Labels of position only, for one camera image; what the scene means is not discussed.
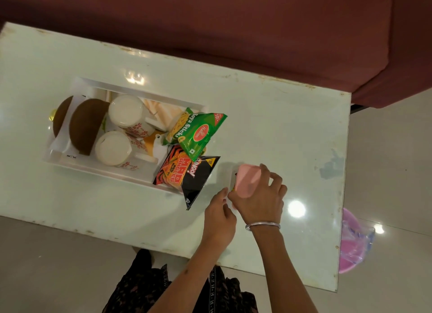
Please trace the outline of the person's left hand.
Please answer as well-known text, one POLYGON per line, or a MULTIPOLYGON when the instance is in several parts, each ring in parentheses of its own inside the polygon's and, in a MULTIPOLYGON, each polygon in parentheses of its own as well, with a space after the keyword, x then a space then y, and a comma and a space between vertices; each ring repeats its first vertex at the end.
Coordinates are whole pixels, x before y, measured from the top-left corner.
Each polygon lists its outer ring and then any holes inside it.
POLYGON ((202 242, 225 250, 235 236, 237 218, 228 204, 212 206, 211 201, 204 212, 202 242))

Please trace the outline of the person's right hand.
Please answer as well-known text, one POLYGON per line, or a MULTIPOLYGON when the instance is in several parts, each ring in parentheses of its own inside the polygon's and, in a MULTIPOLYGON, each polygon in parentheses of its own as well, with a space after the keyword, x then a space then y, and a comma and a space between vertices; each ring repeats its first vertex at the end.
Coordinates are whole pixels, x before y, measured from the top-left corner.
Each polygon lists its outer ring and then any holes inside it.
POLYGON ((281 192, 274 192, 270 185, 270 170, 263 163, 260 164, 261 178, 253 195, 244 198, 242 205, 233 205, 242 216, 246 224, 270 221, 280 223, 284 207, 284 196, 288 189, 284 185, 281 192))

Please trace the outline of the pink plastic cup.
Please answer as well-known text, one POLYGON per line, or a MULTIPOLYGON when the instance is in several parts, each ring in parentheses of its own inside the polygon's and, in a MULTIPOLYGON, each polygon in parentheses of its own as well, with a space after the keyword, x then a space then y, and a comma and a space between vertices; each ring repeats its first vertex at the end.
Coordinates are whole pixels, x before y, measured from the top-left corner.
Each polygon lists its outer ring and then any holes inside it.
POLYGON ((235 173, 233 190, 240 198, 249 198, 253 195, 261 178, 261 168, 257 165, 242 164, 235 173))

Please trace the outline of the person's right forearm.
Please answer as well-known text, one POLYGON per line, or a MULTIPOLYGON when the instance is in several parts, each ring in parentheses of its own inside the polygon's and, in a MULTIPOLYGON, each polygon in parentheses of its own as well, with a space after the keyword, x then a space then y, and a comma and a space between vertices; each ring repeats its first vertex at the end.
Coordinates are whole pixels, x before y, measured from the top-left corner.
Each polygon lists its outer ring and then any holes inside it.
POLYGON ((318 313, 289 258, 280 230, 255 226, 251 232, 261 253, 272 313, 318 313))

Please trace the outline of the person's left forearm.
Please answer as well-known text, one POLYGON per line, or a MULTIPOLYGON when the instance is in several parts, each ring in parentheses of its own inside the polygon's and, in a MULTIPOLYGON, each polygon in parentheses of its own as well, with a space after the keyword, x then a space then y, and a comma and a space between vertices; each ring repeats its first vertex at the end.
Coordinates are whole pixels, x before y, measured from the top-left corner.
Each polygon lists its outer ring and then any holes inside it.
POLYGON ((192 313, 210 272, 230 244, 228 238, 203 238, 186 267, 148 313, 192 313))

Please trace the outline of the black snack packet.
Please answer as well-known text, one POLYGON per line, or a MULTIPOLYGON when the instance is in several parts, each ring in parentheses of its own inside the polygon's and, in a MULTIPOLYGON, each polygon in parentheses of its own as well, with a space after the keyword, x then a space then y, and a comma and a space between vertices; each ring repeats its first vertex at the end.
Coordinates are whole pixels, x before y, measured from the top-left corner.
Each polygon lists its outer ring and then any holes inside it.
POLYGON ((153 185, 164 184, 181 192, 189 210, 219 159, 219 156, 199 156, 192 161, 180 145, 174 145, 157 172, 153 185))

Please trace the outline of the silver bangle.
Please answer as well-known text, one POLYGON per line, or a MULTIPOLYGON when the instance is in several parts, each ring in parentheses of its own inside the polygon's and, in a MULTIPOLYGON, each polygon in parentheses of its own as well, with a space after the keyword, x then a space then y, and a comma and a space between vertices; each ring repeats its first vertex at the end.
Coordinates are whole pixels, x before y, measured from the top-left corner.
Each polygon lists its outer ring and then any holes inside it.
POLYGON ((278 228, 279 230, 281 229, 281 226, 279 223, 270 222, 270 221, 259 221, 259 222, 246 224, 245 229, 248 231, 251 231, 251 228, 255 227, 255 226, 272 226, 272 227, 278 228))

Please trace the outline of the green snack packet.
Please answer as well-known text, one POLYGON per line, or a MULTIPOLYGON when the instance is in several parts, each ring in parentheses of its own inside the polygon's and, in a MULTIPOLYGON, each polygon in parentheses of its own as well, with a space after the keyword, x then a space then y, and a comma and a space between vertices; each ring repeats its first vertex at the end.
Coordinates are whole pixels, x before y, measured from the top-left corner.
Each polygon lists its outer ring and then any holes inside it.
POLYGON ((180 145, 189 158, 196 161, 226 118, 226 114, 194 113, 186 108, 173 119, 162 144, 180 145))

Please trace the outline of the yellow sachet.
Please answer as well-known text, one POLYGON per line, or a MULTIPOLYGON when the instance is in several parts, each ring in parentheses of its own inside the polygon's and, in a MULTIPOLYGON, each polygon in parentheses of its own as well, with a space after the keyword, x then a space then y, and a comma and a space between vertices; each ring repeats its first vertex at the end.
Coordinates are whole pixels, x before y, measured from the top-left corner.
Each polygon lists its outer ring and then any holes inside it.
POLYGON ((143 144, 146 147, 148 155, 158 159, 164 159, 166 157, 168 146, 163 145, 165 135, 165 132, 155 130, 152 134, 143 138, 143 144))

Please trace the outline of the clear plastic bin bag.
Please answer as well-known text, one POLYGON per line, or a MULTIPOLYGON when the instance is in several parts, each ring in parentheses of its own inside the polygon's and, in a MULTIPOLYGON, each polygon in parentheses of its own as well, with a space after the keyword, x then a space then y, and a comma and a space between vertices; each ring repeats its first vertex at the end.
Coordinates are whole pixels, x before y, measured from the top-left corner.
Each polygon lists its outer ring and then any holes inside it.
POLYGON ((375 233, 375 228, 354 228, 348 220, 343 220, 340 257, 353 265, 361 263, 372 247, 375 233))

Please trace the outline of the pink plastic bin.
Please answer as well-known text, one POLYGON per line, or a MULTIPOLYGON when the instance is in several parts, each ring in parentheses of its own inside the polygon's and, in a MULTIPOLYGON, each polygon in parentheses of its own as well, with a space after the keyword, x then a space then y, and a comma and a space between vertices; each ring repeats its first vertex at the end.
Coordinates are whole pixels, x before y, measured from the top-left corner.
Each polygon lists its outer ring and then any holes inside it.
POLYGON ((339 274, 344 274, 360 264, 368 248, 368 232, 358 219, 343 208, 339 254, 339 274))

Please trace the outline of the white floral mug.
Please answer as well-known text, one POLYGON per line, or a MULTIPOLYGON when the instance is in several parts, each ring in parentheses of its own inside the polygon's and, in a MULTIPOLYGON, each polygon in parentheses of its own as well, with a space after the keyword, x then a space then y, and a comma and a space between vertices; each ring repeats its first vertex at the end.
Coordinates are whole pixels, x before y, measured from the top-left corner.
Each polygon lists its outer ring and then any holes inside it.
POLYGON ((120 131, 105 133, 94 149, 97 160, 109 167, 137 170, 159 162, 158 158, 148 154, 141 141, 120 131))
POLYGON ((136 96, 117 96, 109 105, 108 115, 114 125, 136 138, 146 138, 155 130, 167 132, 165 125, 136 96))

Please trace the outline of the dark patterned trousers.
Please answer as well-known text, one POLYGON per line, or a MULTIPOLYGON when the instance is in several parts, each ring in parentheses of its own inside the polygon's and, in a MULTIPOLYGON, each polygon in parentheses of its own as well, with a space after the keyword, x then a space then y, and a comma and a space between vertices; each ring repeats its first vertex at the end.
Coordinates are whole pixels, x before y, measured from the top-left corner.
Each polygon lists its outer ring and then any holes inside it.
MULTIPOLYGON (((167 265, 154 268, 149 250, 140 249, 102 313, 147 313, 171 284, 167 265)), ((254 294, 241 291, 237 278, 214 266, 193 313, 258 313, 254 294)))

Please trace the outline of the large brown round bun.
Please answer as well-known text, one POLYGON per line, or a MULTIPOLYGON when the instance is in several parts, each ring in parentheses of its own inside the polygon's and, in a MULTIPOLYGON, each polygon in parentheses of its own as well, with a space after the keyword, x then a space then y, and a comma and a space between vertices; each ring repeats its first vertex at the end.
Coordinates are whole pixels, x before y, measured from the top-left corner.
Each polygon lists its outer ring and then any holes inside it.
POLYGON ((79 154, 90 156, 109 105, 106 101, 92 98, 80 103, 73 112, 69 136, 72 146, 79 154))

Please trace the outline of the white rectangular tray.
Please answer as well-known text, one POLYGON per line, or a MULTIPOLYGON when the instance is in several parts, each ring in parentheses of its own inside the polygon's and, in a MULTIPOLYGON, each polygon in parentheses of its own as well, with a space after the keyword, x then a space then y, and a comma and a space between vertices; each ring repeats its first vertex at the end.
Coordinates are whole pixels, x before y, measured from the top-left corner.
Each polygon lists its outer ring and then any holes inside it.
POLYGON ((159 162, 157 164, 147 164, 137 170, 109 167, 97 160, 94 150, 97 140, 109 131, 122 131, 111 122, 108 117, 108 111, 102 121, 102 125, 99 129, 90 156, 79 154, 78 150, 72 146, 69 136, 69 123, 72 114, 77 106, 87 99, 96 98, 111 103, 117 96, 124 94, 133 95, 140 99, 145 98, 152 101, 178 105, 180 107, 188 107, 191 108, 193 112, 207 113, 208 108, 206 106, 194 102, 181 101, 179 99, 161 96, 159 94, 135 89, 133 87, 122 87, 82 77, 75 77, 73 79, 69 92, 69 96, 73 96, 72 102, 57 137, 54 137, 52 129, 53 126, 50 127, 52 134, 48 136, 47 149, 43 158, 44 162, 80 170, 86 173, 123 180, 142 186, 161 189, 168 192, 174 192, 173 188, 169 188, 167 185, 153 185, 153 180, 166 157, 164 159, 158 159, 159 162))

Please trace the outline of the maroon sofa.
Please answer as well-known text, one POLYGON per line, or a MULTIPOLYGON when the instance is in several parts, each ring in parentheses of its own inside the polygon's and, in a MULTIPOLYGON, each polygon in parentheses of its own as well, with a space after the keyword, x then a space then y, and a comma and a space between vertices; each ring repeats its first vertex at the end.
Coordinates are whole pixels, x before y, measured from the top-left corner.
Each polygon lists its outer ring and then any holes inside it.
POLYGON ((351 92, 432 89, 432 0, 0 0, 13 22, 351 92))

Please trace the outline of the small brown round bun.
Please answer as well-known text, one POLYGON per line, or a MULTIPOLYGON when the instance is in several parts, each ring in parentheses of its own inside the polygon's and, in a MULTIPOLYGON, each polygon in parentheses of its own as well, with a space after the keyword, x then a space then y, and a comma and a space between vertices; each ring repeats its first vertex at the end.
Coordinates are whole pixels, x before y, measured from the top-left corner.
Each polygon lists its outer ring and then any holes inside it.
POLYGON ((54 137, 58 136, 58 134, 59 134, 59 132, 60 132, 60 130, 62 128, 64 119, 65 119, 66 114, 68 112, 69 106, 70 106, 70 104, 72 102, 72 99, 73 99, 73 96, 69 96, 68 98, 66 98, 59 105, 59 107, 56 110, 56 113, 54 114, 53 121, 52 121, 53 122, 52 129, 53 129, 54 137))

